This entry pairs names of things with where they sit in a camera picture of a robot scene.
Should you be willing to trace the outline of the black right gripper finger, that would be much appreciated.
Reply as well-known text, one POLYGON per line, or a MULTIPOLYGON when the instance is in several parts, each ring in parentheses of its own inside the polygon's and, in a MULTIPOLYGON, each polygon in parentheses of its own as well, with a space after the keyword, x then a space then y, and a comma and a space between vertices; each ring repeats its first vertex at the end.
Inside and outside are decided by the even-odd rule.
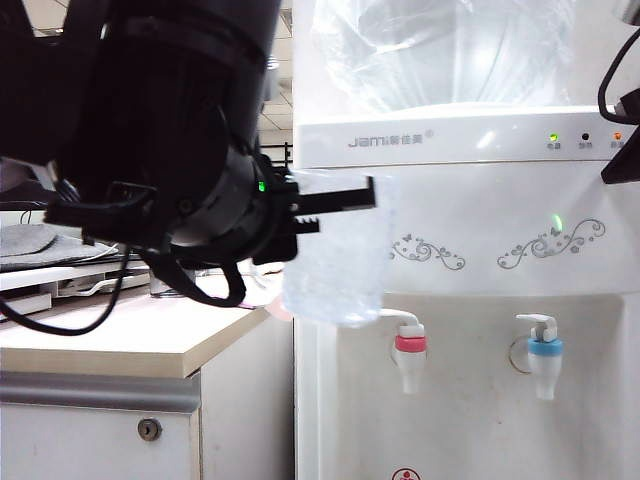
POLYGON ((625 184, 638 182, 639 145, 627 143, 601 171, 601 179, 605 184, 625 184))

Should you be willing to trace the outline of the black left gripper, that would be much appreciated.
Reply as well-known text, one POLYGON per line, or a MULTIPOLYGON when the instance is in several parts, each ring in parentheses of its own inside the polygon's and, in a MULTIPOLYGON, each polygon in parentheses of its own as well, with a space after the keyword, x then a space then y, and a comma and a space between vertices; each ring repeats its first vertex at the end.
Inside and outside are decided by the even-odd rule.
POLYGON ((324 214, 376 207, 375 181, 366 177, 365 188, 300 195, 299 184, 287 167, 274 167, 265 154, 255 157, 263 176, 265 223, 258 232, 258 246, 251 254, 255 265, 293 260, 298 254, 297 236, 318 233, 317 219, 297 220, 299 214, 324 214))

